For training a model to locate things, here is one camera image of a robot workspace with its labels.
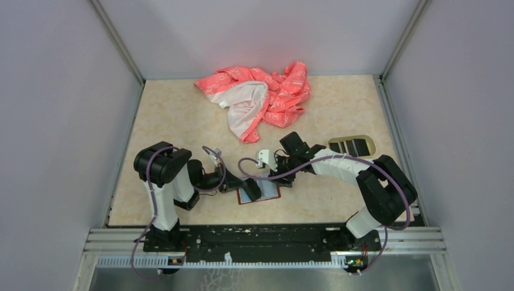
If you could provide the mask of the black credit card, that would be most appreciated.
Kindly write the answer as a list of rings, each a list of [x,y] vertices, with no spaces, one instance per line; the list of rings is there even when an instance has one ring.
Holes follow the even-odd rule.
[[[258,183],[252,178],[244,180],[240,197],[241,202],[255,202],[260,199],[262,192]]]

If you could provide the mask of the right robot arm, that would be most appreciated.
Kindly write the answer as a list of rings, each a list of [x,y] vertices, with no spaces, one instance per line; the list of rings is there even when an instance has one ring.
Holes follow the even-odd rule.
[[[324,145],[309,146],[297,132],[280,140],[283,155],[261,150],[256,154],[259,168],[268,166],[269,178],[276,184],[291,187],[298,172],[328,176],[359,188],[364,207],[351,216],[341,233],[349,250],[358,249],[365,235],[379,226],[391,226],[410,205],[418,192],[395,160],[388,155],[363,159],[338,153]]]

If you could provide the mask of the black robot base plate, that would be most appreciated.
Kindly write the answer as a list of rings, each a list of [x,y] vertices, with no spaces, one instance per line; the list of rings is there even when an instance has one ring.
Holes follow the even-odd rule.
[[[145,252],[185,252],[188,263],[222,262],[225,254],[235,263],[317,263],[329,261],[332,252],[381,249],[378,231],[355,238],[343,222],[151,227],[142,243]]]

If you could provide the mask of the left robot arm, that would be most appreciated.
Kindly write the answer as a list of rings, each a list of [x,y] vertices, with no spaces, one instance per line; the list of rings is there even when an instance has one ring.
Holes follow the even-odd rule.
[[[165,141],[142,149],[134,159],[133,168],[146,186],[153,215],[147,239],[157,240],[168,251],[182,242],[176,207],[191,210],[202,193],[246,190],[250,185],[228,170],[219,149],[202,149],[215,165],[212,173],[192,159],[191,151]]]

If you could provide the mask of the red card holder wallet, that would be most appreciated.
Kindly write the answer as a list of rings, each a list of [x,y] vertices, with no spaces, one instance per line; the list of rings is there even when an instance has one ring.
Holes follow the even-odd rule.
[[[261,180],[255,180],[255,181],[258,183],[258,185],[261,189],[261,192],[262,192],[262,197],[255,202],[263,202],[263,201],[268,201],[268,200],[272,200],[272,199],[278,199],[281,197],[279,187],[276,184],[272,183],[271,181],[261,181]],[[254,203],[254,202],[241,202],[241,197],[240,197],[241,190],[242,190],[242,188],[237,190],[238,204],[244,205],[244,204]]]

